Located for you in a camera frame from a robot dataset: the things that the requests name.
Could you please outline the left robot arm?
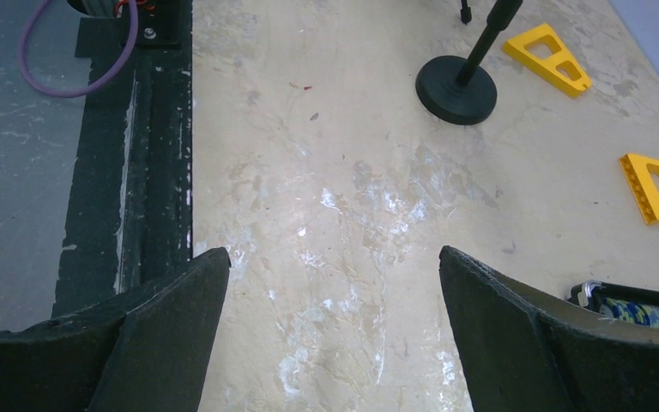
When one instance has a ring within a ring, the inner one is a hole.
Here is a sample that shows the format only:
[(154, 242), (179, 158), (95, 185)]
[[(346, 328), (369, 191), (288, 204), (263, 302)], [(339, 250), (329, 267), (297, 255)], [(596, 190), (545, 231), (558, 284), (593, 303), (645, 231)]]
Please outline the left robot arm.
[(68, 0), (76, 11), (98, 18), (119, 18), (129, 8), (128, 0)]

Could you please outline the black round-base stand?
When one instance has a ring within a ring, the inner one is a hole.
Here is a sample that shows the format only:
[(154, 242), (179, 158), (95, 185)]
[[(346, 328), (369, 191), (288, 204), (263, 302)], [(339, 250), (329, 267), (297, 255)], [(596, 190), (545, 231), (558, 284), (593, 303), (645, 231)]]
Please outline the black round-base stand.
[(414, 85), (421, 104), (431, 114), (458, 125), (479, 124), (491, 115), (498, 93), (481, 61), (522, 4), (522, 0), (497, 1), (468, 57), (439, 56), (423, 65)]

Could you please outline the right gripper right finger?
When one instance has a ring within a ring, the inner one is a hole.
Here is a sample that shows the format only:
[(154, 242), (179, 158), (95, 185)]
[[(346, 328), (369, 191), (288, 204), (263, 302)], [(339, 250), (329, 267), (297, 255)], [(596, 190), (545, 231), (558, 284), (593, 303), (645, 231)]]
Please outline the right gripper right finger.
[(439, 277), (477, 411), (659, 411), (659, 330), (573, 305), (446, 246)]

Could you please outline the black tripod shock-mount stand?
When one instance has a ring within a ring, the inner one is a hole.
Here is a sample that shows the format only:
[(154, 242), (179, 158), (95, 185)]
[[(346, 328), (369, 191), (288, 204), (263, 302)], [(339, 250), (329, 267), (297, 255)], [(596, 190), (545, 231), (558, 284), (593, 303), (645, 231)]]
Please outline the black tripod shock-mount stand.
[(461, 0), (460, 1), (461, 8), (460, 8), (460, 18), (461, 22), (464, 25), (468, 25), (472, 21), (472, 11), (469, 6), (469, 1), (468, 0)]

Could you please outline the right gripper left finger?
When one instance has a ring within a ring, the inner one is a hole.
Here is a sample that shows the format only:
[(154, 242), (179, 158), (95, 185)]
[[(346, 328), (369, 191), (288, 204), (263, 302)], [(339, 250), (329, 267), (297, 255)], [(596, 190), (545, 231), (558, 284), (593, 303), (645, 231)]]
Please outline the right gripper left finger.
[(0, 411), (195, 411), (224, 304), (224, 248), (99, 304), (0, 331)]

